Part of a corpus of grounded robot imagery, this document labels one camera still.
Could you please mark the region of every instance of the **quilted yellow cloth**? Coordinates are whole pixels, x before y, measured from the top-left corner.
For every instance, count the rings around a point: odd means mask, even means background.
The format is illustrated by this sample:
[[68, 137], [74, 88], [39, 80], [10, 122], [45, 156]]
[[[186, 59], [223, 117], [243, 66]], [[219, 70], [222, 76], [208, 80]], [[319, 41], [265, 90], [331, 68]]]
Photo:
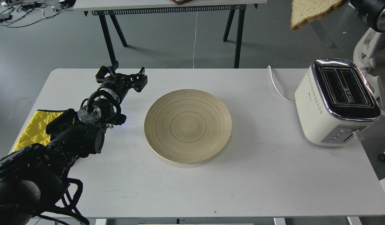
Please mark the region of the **quilted yellow cloth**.
[[45, 133], [45, 128], [47, 127], [47, 124], [60, 116], [63, 112], [64, 110], [37, 110], [19, 137], [19, 140], [12, 151], [17, 151], [34, 143], [47, 145], [49, 143], [50, 136]]

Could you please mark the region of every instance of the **white table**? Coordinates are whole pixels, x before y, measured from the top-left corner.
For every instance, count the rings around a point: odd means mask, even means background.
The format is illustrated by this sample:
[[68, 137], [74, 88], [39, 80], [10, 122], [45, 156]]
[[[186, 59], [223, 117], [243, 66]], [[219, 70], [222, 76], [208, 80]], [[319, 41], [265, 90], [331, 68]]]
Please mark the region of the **white table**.
[[93, 15], [99, 16], [112, 64], [116, 61], [116, 57], [105, 15], [111, 17], [123, 46], [128, 47], [116, 15], [230, 10], [223, 36], [223, 41], [226, 42], [235, 10], [239, 10], [236, 50], [234, 55], [234, 68], [238, 68], [240, 64], [241, 40], [243, 38], [244, 17], [247, 4], [255, 4], [255, 7], [257, 7], [258, 3], [266, 2], [267, 0], [194, 0], [183, 5], [176, 5], [170, 0], [77, 0], [73, 9], [75, 11], [84, 11], [86, 16], [88, 11], [91, 11]]
[[[27, 121], [37, 109], [77, 109], [98, 88], [97, 71], [52, 71]], [[289, 99], [306, 71], [274, 70]], [[360, 142], [328, 148], [306, 141], [295, 105], [277, 94], [268, 70], [146, 69], [146, 75], [144, 90], [130, 90], [124, 99], [127, 121], [107, 131], [102, 153], [71, 168], [69, 177], [84, 183], [77, 206], [85, 217], [385, 215], [384, 191]], [[224, 149], [193, 165], [161, 158], [144, 136], [145, 114], [154, 101], [183, 88], [217, 96], [233, 124]]]

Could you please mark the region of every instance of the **white toaster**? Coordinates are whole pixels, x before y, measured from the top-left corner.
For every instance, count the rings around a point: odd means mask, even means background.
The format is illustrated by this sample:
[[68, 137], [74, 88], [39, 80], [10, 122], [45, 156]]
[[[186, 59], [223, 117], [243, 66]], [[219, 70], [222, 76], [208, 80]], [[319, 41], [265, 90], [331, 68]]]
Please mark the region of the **white toaster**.
[[305, 137], [324, 146], [343, 146], [380, 116], [367, 81], [355, 64], [318, 59], [295, 91], [295, 104]]

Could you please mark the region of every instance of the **gray floor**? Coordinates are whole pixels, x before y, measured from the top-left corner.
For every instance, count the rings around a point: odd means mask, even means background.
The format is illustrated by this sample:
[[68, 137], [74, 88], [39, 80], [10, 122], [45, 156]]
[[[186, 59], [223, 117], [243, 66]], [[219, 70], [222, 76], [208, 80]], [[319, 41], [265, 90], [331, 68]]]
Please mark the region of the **gray floor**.
[[[45, 9], [51, 15], [51, 9]], [[36, 11], [16, 25], [41, 18]], [[130, 47], [124, 48], [108, 20], [120, 68], [192, 68], [196, 13], [118, 16]], [[199, 12], [194, 55], [195, 68], [232, 68], [237, 14], [229, 41], [223, 42], [227, 11]], [[240, 68], [308, 68], [317, 58], [352, 60], [356, 43], [367, 30], [354, 9], [344, 6], [330, 16], [290, 30], [291, 2], [271, 0], [245, 16]], [[99, 68], [110, 60], [97, 16], [64, 12], [29, 27], [0, 27], [0, 158], [12, 147], [49, 73], [57, 68]], [[378, 178], [385, 178], [385, 163], [376, 156], [385, 149], [385, 118], [368, 131], [364, 147]], [[385, 224], [385, 217], [361, 218], [363, 224]], [[117, 220], [115, 224], [137, 224]], [[200, 220], [223, 223], [227, 221]], [[271, 224], [271, 218], [229, 222]], [[165, 222], [175, 223], [175, 219]], [[38, 225], [53, 224], [41, 220]], [[348, 224], [345, 218], [294, 218], [287, 224]]]

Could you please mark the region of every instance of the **bamboo plate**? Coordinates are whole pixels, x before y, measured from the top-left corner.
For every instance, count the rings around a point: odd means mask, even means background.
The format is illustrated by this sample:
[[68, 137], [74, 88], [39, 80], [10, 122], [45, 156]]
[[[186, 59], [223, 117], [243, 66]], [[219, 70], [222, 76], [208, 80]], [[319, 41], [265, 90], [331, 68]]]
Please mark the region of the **bamboo plate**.
[[145, 137], [160, 156], [192, 164], [216, 155], [231, 134], [226, 106], [204, 91], [183, 89], [160, 97], [147, 112]]

